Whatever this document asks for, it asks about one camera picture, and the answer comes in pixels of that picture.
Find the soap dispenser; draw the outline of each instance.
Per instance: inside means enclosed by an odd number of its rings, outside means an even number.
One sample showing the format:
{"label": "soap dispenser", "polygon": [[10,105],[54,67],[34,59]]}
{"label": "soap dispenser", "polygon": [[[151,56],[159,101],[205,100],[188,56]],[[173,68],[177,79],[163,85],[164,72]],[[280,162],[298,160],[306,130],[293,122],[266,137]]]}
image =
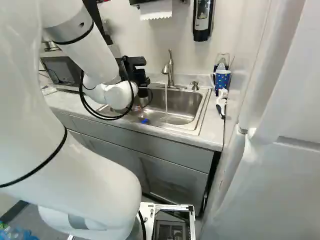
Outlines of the soap dispenser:
{"label": "soap dispenser", "polygon": [[215,0],[194,0],[193,4],[193,40],[204,42],[213,30]]}

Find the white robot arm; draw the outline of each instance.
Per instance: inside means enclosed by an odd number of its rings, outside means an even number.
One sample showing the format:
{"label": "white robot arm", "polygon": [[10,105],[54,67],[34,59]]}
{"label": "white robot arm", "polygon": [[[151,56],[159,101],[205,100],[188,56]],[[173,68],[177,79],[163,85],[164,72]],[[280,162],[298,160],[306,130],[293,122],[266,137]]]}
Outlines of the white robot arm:
{"label": "white robot arm", "polygon": [[[124,109],[132,100],[128,81],[81,0],[42,0],[43,29],[85,72],[83,91],[95,102]],[[134,96],[138,92],[132,81]]]}
{"label": "white robot arm", "polygon": [[[80,145],[45,103],[38,84],[41,11],[44,27],[56,42],[79,36],[59,46],[86,72],[84,86],[95,87],[86,90],[89,96],[116,106],[109,96],[115,96],[117,86],[116,97],[122,100],[117,106],[131,100],[124,82],[100,85],[117,79],[118,65],[81,0],[44,0],[41,7],[37,0],[1,1],[0,191],[41,206],[43,219],[62,232],[91,240],[124,240],[137,222],[139,180]],[[78,15],[76,30],[64,27]],[[77,28],[86,29],[87,24],[92,29],[80,37]]]}

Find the countertop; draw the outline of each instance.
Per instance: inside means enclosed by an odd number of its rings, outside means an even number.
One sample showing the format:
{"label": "countertop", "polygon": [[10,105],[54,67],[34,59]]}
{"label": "countertop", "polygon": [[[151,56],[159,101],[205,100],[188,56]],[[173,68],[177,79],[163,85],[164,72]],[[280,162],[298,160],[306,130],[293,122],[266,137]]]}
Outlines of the countertop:
{"label": "countertop", "polygon": [[[151,82],[165,83],[167,77],[164,75],[149,74]],[[185,85],[191,81],[199,81],[199,87],[212,87],[212,80],[209,75],[177,75],[175,77],[175,84]],[[87,102],[94,109],[98,109],[102,104],[96,103],[89,97],[85,96]],[[172,130],[163,129],[156,126],[145,125],[137,122],[130,122],[124,119],[114,121],[104,121],[95,118],[88,113],[83,107],[80,97],[76,93],[57,91],[46,95],[46,103],[52,110],[66,113],[72,116],[88,119],[91,121],[100,122],[106,125],[116,126],[163,139],[168,139],[212,151],[222,151],[224,139],[224,121],[220,118],[216,109],[216,96],[214,91],[211,92],[210,99],[206,108],[205,116],[202,122],[202,127],[198,136],[187,133],[176,132]]]}

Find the running water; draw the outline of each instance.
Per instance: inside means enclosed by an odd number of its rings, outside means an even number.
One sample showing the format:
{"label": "running water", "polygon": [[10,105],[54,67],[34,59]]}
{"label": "running water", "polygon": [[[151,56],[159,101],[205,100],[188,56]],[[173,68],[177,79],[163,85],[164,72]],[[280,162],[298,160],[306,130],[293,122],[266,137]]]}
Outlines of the running water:
{"label": "running water", "polygon": [[168,86],[164,84],[165,94],[165,122],[168,123]]}

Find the stainless steel sink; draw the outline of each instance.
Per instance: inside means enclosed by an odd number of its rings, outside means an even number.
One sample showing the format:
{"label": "stainless steel sink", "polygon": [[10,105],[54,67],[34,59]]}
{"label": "stainless steel sink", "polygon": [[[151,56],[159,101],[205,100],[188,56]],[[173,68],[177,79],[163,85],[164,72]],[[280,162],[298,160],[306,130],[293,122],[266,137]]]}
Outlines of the stainless steel sink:
{"label": "stainless steel sink", "polygon": [[[122,119],[130,122],[151,125],[168,130],[199,135],[205,115],[211,88],[201,87],[198,91],[187,89],[166,89],[163,84],[151,83],[148,88],[149,104],[145,106],[138,96],[134,99],[132,110]],[[97,112],[107,116],[117,116],[126,109],[115,111],[109,105],[97,109]]]}

